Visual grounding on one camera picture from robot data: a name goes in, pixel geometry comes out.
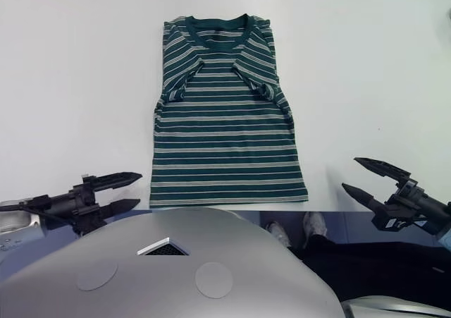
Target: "person's leg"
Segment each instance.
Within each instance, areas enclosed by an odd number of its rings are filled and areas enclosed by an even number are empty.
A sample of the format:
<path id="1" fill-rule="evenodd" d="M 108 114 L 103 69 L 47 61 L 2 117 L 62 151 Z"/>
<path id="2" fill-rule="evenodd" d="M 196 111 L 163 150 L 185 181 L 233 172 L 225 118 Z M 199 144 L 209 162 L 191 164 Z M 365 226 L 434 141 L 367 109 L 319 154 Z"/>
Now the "person's leg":
<path id="1" fill-rule="evenodd" d="M 306 227 L 316 229 L 307 229 L 307 246 L 289 249 L 340 301 L 387 295 L 451 310 L 443 290 L 451 282 L 451 253 L 445 249 L 406 243 L 335 244 L 323 234 L 327 231 L 321 214 L 309 217 L 316 224 Z"/>

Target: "white table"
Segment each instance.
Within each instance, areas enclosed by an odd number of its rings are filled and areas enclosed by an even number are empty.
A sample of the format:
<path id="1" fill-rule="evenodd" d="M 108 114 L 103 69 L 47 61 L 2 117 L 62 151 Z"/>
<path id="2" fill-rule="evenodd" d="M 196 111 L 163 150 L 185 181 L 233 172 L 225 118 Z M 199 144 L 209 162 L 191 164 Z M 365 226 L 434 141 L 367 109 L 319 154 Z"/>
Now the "white table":
<path id="1" fill-rule="evenodd" d="M 360 211 L 340 184 L 385 200 L 355 156 L 410 170 L 449 199 L 451 0 L 0 0 L 0 198 L 63 193 L 136 171 L 102 202 L 143 199 L 161 91 L 163 21 L 270 18 L 310 201 L 228 209 Z"/>

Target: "shoe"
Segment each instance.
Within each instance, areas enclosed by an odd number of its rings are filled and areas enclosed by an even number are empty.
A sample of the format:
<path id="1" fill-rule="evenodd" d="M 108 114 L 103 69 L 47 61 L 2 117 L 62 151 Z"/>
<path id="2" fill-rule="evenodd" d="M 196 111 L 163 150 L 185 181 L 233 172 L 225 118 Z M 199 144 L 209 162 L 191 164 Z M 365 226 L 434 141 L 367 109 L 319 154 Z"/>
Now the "shoe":
<path id="1" fill-rule="evenodd" d="M 285 246 L 285 247 L 291 246 L 291 242 L 290 242 L 290 239 L 288 238 L 287 233 L 285 232 L 283 227 L 277 221 L 273 221 L 270 224 L 268 224 L 266 226 L 266 230 L 271 235 L 273 235 L 273 237 L 275 239 L 277 239 L 280 242 L 280 244 L 282 244 L 283 246 Z"/>
<path id="2" fill-rule="evenodd" d="M 304 216 L 304 232 L 308 240 L 313 235 L 326 237 L 327 228 L 324 217 L 320 212 L 307 212 Z"/>

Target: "striped t-shirt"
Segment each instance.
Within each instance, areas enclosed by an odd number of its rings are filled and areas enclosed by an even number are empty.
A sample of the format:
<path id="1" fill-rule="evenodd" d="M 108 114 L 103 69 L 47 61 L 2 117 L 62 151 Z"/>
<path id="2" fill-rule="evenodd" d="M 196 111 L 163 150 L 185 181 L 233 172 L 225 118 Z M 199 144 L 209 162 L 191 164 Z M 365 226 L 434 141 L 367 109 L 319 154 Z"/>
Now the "striped t-shirt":
<path id="1" fill-rule="evenodd" d="M 151 207 L 307 200 L 269 20 L 165 23 Z"/>

